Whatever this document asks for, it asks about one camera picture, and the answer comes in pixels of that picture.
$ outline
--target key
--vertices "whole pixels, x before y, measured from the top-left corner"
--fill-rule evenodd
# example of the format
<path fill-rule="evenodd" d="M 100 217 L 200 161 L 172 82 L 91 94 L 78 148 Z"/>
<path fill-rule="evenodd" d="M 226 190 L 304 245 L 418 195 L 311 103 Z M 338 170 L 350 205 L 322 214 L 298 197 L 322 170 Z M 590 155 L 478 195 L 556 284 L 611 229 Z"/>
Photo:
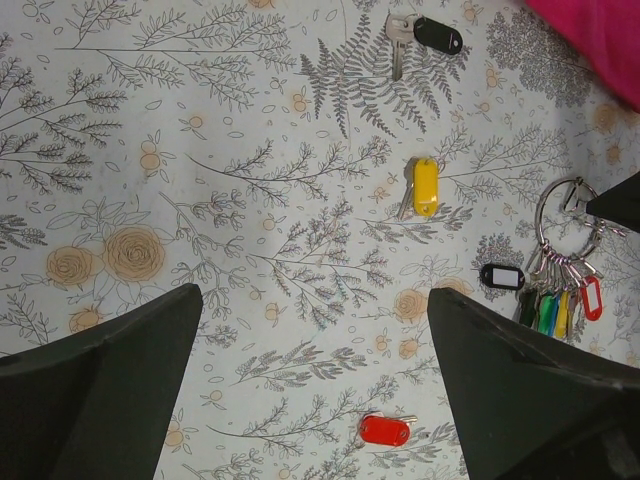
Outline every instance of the key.
<path fill-rule="evenodd" d="M 402 59 L 404 52 L 407 49 L 407 45 L 415 37 L 413 34 L 414 20 L 406 15 L 393 15 L 389 14 L 387 17 L 387 24 L 385 32 L 389 40 L 393 44 L 393 66 L 392 66 L 392 78 L 394 82 L 397 82 L 402 78 Z"/>
<path fill-rule="evenodd" d="M 413 169 L 416 166 L 416 162 L 418 161 L 418 157 L 411 157 L 411 159 L 407 162 L 404 167 L 404 178 L 407 180 L 407 189 L 404 192 L 404 197 L 402 197 L 402 203 L 400 204 L 400 208 L 398 209 L 398 220 L 402 221 L 404 218 L 404 214 L 409 208 L 411 204 L 411 200 L 413 200 Z"/>

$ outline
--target black key tag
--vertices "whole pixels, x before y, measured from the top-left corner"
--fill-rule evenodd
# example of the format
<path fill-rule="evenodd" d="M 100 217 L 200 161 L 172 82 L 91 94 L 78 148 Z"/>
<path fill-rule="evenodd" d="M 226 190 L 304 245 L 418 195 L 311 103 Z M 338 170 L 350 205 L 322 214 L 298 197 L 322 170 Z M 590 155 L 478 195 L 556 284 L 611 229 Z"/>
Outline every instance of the black key tag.
<path fill-rule="evenodd" d="M 489 288 L 520 290 L 524 287 L 524 273 L 517 267 L 488 263 L 480 270 L 480 281 Z"/>
<path fill-rule="evenodd" d="M 427 17 L 416 19 L 413 35 L 425 47 L 435 48 L 439 52 L 455 55 L 462 50 L 460 32 Z"/>

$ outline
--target floral tablecloth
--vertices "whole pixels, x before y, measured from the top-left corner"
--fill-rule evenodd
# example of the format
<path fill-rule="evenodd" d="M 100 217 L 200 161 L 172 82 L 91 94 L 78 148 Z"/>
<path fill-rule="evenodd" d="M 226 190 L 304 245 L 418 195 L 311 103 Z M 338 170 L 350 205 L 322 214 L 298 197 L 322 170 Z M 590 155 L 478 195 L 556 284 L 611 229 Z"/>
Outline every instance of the floral tablecloth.
<path fill-rule="evenodd" d="M 604 191 L 640 150 L 640 116 L 548 26 L 475 1 L 6 2 L 1 355 L 196 282 L 157 479 L 465 478 L 429 290 L 511 317 L 477 269 L 526 263 L 548 183 Z M 389 11 L 454 26 L 462 52 L 413 43 L 392 82 Z M 399 222 L 412 156 L 437 160 L 441 203 Z M 586 231 L 554 212 L 569 252 Z M 603 318 L 570 339 L 634 366 L 639 251 L 606 237 Z M 371 409 L 417 415 L 410 442 L 356 448 Z"/>

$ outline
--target pink fabric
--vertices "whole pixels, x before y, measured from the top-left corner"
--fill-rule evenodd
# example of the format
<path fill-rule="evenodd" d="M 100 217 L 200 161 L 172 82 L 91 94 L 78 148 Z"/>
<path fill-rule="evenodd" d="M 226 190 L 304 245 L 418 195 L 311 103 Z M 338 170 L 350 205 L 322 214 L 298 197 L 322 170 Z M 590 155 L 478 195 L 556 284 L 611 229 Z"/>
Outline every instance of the pink fabric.
<path fill-rule="evenodd" d="M 640 112 L 640 0 L 527 0 Z"/>

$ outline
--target key ring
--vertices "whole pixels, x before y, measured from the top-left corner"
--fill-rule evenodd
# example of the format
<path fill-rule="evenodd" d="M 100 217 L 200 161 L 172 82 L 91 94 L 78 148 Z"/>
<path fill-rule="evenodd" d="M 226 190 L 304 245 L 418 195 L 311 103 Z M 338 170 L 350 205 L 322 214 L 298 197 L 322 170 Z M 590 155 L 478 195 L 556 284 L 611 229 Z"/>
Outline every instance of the key ring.
<path fill-rule="evenodd" d="M 564 205 L 563 205 L 564 210 L 566 210 L 566 206 L 571 200 L 571 198 L 573 197 L 574 193 L 576 194 L 576 197 L 578 197 L 577 192 L 580 187 L 586 188 L 586 190 L 591 194 L 593 198 L 598 197 L 598 194 L 596 193 L 596 191 L 589 184 L 587 184 L 582 177 L 564 178 L 561 180 L 556 180 L 555 182 L 549 184 L 547 188 L 544 189 L 544 191 L 540 195 L 540 199 L 538 200 L 538 204 L 536 206 L 536 215 L 534 219 L 536 237 L 538 239 L 538 244 L 540 245 L 541 248 L 552 251 L 557 255 L 560 255 L 560 254 L 553 247 L 551 247 L 549 240 L 544 236 L 542 219 L 543 219 L 544 207 L 546 206 L 547 200 L 549 199 L 549 195 L 551 195 L 551 193 L 556 188 L 558 188 L 561 185 L 565 185 L 567 183 L 573 183 L 574 187 L 570 191 L 566 201 L 564 202 Z M 580 200 L 580 198 L 577 198 L 576 206 L 573 207 L 570 211 L 571 212 L 575 211 L 577 209 L 578 204 L 583 201 L 584 200 Z M 589 238 L 587 239 L 587 242 L 585 243 L 582 250 L 580 250 L 580 252 L 570 255 L 570 258 L 585 260 L 589 255 L 591 255 L 594 252 L 596 248 L 600 246 L 600 243 L 602 242 L 602 232 L 604 232 L 605 228 L 607 227 L 605 222 L 598 217 L 594 217 L 594 222 L 588 223 L 588 226 L 591 227 L 591 234 L 589 234 Z"/>

